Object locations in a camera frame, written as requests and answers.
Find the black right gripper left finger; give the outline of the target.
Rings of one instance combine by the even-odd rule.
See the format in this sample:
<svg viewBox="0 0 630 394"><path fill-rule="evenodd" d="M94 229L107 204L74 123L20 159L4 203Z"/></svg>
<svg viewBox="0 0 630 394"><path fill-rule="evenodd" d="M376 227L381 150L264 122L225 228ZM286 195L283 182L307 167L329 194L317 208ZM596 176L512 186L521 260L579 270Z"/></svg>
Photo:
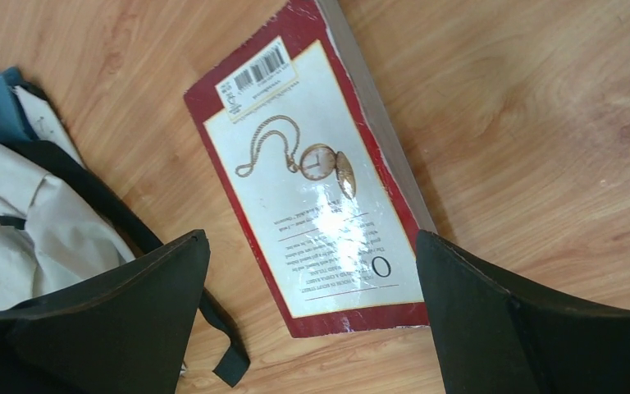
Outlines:
<svg viewBox="0 0 630 394"><path fill-rule="evenodd" d="M172 393L210 249L191 231L0 311L0 393Z"/></svg>

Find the beige canvas backpack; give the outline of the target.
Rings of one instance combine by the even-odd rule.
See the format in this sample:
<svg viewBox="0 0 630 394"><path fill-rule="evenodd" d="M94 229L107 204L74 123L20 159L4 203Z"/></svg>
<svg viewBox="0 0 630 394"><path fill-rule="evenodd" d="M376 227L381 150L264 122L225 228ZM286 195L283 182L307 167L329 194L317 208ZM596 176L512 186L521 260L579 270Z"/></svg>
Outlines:
<svg viewBox="0 0 630 394"><path fill-rule="evenodd" d="M0 311L132 262L161 241L73 154L37 91L14 93L38 140L0 143ZM214 373L236 385L250 360L204 288L197 313L229 339Z"/></svg>

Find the red and white book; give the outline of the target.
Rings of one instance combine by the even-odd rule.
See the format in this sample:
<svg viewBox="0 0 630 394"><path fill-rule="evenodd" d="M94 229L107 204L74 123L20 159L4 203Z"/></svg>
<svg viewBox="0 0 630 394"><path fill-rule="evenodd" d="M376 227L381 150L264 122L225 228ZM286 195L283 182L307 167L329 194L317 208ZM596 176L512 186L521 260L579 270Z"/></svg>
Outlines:
<svg viewBox="0 0 630 394"><path fill-rule="evenodd" d="M290 335L423 327L435 224L337 1L289 1L185 92Z"/></svg>

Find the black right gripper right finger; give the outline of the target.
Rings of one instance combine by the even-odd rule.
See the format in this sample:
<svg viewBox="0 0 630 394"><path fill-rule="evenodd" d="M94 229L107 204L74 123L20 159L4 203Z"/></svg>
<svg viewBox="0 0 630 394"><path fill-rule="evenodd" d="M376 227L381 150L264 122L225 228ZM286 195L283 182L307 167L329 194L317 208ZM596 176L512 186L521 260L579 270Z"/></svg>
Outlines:
<svg viewBox="0 0 630 394"><path fill-rule="evenodd" d="M630 310L557 291L429 231L417 266L448 393L630 393Z"/></svg>

